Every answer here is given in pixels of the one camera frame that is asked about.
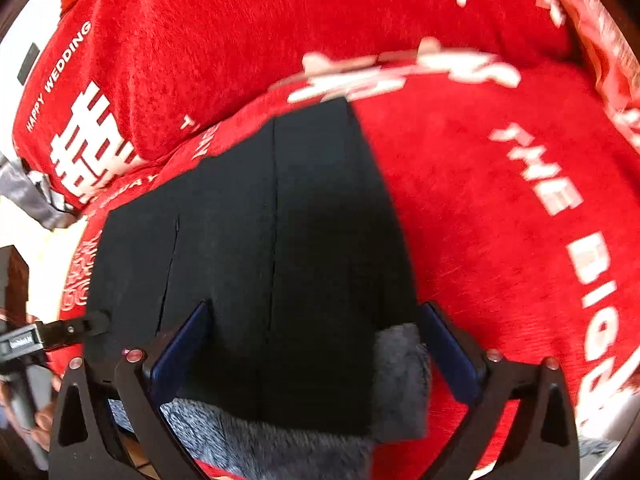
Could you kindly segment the person's left hand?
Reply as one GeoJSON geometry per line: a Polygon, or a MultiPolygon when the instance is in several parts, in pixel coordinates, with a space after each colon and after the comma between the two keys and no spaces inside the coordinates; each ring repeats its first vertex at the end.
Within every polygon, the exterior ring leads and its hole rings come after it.
{"type": "Polygon", "coordinates": [[[42,410],[35,414],[35,427],[32,429],[24,428],[16,419],[11,408],[12,392],[10,386],[6,382],[1,382],[1,406],[6,410],[6,418],[11,427],[25,441],[32,441],[40,446],[43,451],[50,451],[51,429],[53,426],[55,400],[62,385],[62,379],[58,375],[53,375],[51,379],[52,401],[42,410]]]}

